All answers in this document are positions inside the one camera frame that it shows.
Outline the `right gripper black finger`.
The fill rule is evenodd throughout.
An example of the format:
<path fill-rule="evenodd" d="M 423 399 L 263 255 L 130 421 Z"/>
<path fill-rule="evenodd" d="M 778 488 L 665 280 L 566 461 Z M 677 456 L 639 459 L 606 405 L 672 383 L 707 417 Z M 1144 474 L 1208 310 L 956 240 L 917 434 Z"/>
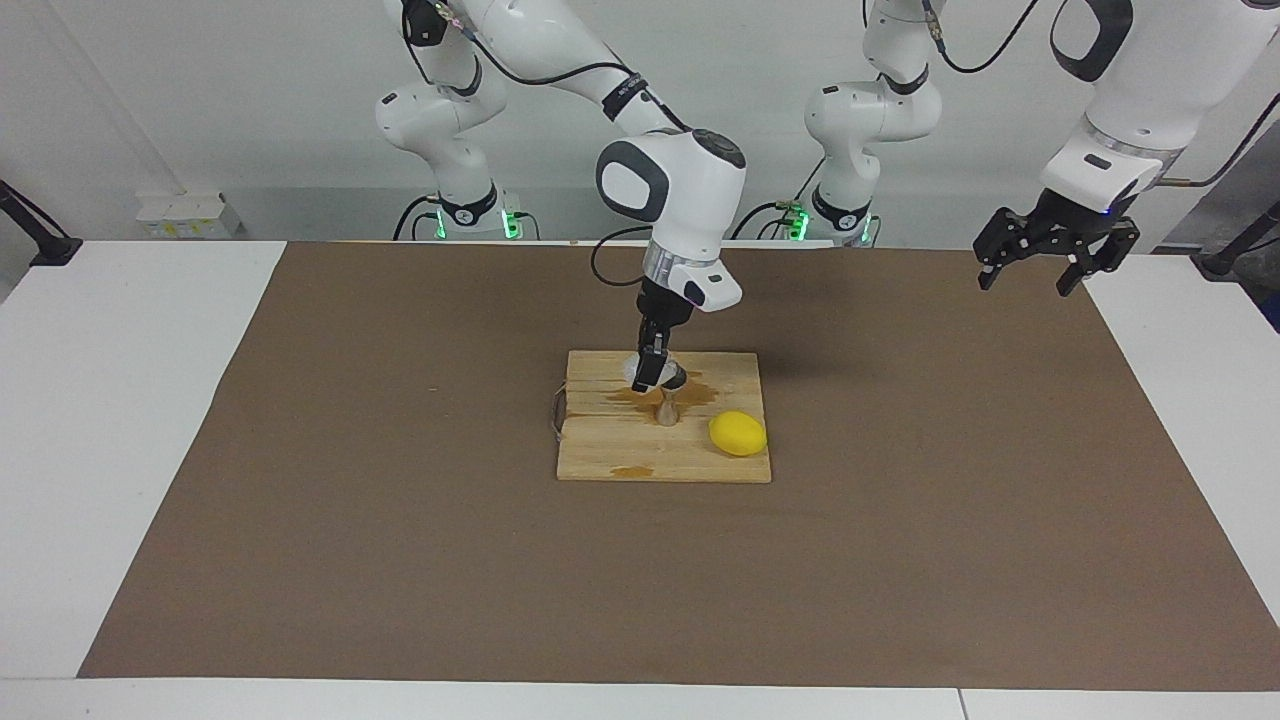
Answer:
<path fill-rule="evenodd" d="M 648 393 L 675 378 L 675 365 L 669 359 L 669 328 L 650 318 L 643 318 L 637 333 L 637 354 L 631 370 L 631 389 Z"/>

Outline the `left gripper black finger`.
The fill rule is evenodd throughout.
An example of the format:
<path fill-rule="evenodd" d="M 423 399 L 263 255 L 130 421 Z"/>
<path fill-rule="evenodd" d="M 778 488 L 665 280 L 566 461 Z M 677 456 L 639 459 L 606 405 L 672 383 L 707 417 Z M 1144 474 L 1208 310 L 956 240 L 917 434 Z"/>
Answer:
<path fill-rule="evenodd" d="M 989 291 L 1005 266 L 1039 255 L 1046 237 L 1043 217 L 1019 215 L 1009 208 L 995 211 L 972 245 L 980 264 L 979 288 Z"/>
<path fill-rule="evenodd" d="M 1120 219 L 1106 233 L 1066 233 L 1062 243 L 1069 250 L 1068 268 L 1056 282 L 1059 296 L 1068 297 L 1094 274 L 1119 269 L 1139 237 L 1140 231 L 1133 219 Z"/>

